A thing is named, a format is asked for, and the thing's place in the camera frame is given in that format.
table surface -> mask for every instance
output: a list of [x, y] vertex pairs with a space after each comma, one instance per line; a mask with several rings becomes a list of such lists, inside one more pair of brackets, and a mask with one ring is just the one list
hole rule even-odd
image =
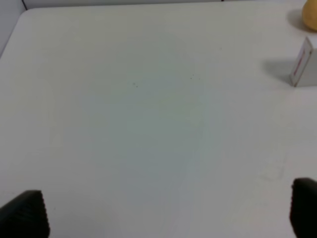
[[25, 12], [0, 59], [0, 201], [52, 238], [290, 238], [317, 178], [317, 88], [288, 74], [302, 4]]

